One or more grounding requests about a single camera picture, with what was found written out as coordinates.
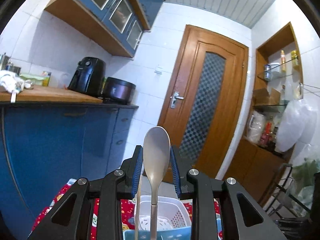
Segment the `glass jar on shelf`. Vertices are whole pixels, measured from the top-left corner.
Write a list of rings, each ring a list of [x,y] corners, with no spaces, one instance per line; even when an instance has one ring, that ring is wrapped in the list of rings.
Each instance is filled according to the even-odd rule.
[[[269,64],[264,65],[264,80],[269,82],[271,80],[271,66]]]

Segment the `bag of green vegetables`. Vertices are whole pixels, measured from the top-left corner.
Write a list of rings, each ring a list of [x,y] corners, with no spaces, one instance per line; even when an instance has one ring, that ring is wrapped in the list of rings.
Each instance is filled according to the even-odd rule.
[[[319,172],[319,147],[307,144],[293,159],[292,166],[290,193],[310,210],[315,187],[314,174]]]

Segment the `clear plastic jug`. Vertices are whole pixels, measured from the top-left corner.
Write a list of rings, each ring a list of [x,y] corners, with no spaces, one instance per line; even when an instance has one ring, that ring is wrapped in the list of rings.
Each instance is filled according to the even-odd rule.
[[[257,144],[264,130],[266,118],[263,114],[253,111],[247,123],[247,139]]]

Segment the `black air fryer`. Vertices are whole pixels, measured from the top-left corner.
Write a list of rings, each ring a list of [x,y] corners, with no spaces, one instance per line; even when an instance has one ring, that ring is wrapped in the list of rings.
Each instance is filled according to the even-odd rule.
[[[68,86],[69,90],[98,98],[103,87],[106,63],[96,57],[84,57],[78,62]]]

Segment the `wooden shelf cabinet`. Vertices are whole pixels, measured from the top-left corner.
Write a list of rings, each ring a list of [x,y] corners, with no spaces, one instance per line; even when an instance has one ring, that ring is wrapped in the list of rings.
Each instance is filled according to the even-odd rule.
[[[286,74],[280,71],[280,52],[286,55]],[[292,68],[291,51],[300,56],[299,46],[291,23],[285,24],[265,42],[255,49],[253,66],[252,96],[245,117],[245,127],[225,177],[235,178],[261,205],[264,206],[271,195],[271,182],[281,164],[287,164],[293,147],[286,152],[276,148],[278,127],[288,102],[292,99],[291,90],[302,81],[302,66]],[[264,80],[264,65],[271,66],[271,80]],[[251,143],[247,137],[247,123],[253,111],[263,114],[272,121],[270,138],[266,147]]]

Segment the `red sauce bottle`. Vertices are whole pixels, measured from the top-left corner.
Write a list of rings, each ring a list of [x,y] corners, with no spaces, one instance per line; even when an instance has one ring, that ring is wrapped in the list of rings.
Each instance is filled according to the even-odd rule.
[[[271,128],[272,128],[272,121],[269,120],[267,121],[264,131],[261,134],[260,140],[259,140],[259,145],[261,147],[266,147],[270,138],[270,133],[271,133]]]

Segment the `white cloth on counter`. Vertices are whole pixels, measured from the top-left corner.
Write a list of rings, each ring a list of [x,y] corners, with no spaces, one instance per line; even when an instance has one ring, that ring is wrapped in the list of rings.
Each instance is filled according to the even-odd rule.
[[[17,95],[24,89],[33,89],[33,83],[30,80],[24,81],[15,72],[8,70],[1,70],[0,85],[1,92],[11,94],[11,103],[16,102]]]

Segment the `white wall switch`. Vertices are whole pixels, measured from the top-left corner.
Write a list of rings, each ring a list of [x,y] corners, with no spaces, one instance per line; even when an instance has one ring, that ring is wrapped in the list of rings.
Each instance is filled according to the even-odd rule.
[[[155,73],[158,74],[158,75],[161,75],[163,73],[163,68],[160,65],[158,65],[155,68]]]

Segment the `white plastic basket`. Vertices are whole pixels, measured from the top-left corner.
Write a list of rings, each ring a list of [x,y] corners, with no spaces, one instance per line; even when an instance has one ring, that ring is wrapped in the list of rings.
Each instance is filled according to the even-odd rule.
[[[176,198],[158,197],[157,230],[173,230],[191,226],[192,200],[180,201]],[[151,196],[142,195],[139,204],[140,231],[150,230]]]

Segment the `light wooden chopstick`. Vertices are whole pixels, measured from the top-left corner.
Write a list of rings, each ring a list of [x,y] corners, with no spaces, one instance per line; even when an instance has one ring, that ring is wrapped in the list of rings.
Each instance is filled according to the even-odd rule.
[[[142,187],[142,175],[140,175],[138,191],[136,194],[135,240],[138,240],[138,233],[139,233],[139,211],[140,211],[141,187]]]

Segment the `yellow bottle on shelf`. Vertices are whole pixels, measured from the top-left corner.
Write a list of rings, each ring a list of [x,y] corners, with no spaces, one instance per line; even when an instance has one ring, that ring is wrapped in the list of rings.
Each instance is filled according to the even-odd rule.
[[[299,59],[298,59],[298,54],[296,50],[291,51],[291,62],[292,62],[292,68],[298,69]]]

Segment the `steel pot on counter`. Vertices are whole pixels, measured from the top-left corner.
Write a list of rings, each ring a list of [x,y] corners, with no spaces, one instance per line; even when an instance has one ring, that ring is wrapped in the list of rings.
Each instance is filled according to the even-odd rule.
[[[10,57],[6,53],[0,55],[0,66],[1,70],[7,70],[14,72],[17,75],[21,73],[21,67],[15,66],[12,62],[9,61]]]

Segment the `wooden door with glass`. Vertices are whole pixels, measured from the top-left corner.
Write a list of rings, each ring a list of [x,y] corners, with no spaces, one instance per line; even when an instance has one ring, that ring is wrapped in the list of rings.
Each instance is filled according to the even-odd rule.
[[[193,168],[217,176],[232,142],[244,98],[247,46],[187,25],[158,125]],[[170,108],[175,91],[184,97]]]

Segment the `white plastic spoon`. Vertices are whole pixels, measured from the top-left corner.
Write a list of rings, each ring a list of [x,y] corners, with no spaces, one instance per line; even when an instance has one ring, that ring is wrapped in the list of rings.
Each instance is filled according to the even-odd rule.
[[[156,126],[148,130],[143,144],[143,164],[151,186],[150,238],[157,238],[158,189],[170,161],[170,139],[166,130]]]

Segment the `dark rice cooker pot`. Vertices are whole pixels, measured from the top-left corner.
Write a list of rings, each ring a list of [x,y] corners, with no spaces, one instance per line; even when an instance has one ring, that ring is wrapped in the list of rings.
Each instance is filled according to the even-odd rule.
[[[136,85],[114,77],[106,79],[102,98],[104,101],[114,101],[123,105],[129,105],[133,100]]]

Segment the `blue upper wall cabinet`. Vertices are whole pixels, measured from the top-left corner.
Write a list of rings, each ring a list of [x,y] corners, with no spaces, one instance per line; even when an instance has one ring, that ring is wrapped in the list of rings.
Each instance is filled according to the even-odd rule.
[[[50,0],[45,10],[113,56],[133,58],[163,0]]]

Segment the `white plastic bag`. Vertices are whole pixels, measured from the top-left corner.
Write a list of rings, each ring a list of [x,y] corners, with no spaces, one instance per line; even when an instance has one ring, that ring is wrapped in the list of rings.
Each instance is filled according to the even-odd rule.
[[[310,100],[292,100],[282,115],[278,127],[276,148],[286,152],[298,141],[310,143],[316,131],[319,108]]]

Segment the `blue kitchen counter cabinet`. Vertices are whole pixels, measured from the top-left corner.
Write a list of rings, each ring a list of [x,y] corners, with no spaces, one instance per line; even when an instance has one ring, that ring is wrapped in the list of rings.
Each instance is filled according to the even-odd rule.
[[[137,107],[10,98],[1,93],[1,239],[26,239],[67,181],[121,165]]]

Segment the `orange bottle on shelf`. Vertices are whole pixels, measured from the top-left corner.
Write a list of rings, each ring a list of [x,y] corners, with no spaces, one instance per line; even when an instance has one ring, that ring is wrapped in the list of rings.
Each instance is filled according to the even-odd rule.
[[[280,71],[283,74],[286,74],[286,55],[283,50],[280,52]]]

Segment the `blue plastic utensil box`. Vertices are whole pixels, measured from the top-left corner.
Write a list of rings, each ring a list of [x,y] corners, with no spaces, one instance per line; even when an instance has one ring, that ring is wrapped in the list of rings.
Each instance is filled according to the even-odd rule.
[[[218,218],[217,222],[217,233],[218,239],[222,239],[222,223],[221,219]],[[125,230],[123,232],[123,239],[135,239],[135,231],[134,230]],[[150,232],[149,231],[139,231],[138,232],[138,239],[145,240],[150,239]],[[164,240],[173,240],[173,239],[191,239],[191,226],[177,228],[172,230],[163,230],[157,232],[157,239],[164,239]]]

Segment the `green container on counter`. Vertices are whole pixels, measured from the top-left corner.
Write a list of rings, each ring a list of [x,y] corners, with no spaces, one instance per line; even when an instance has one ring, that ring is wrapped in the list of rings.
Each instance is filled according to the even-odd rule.
[[[29,80],[33,85],[42,86],[43,81],[45,80],[44,76],[38,76],[34,74],[21,73],[20,78],[27,81]]]

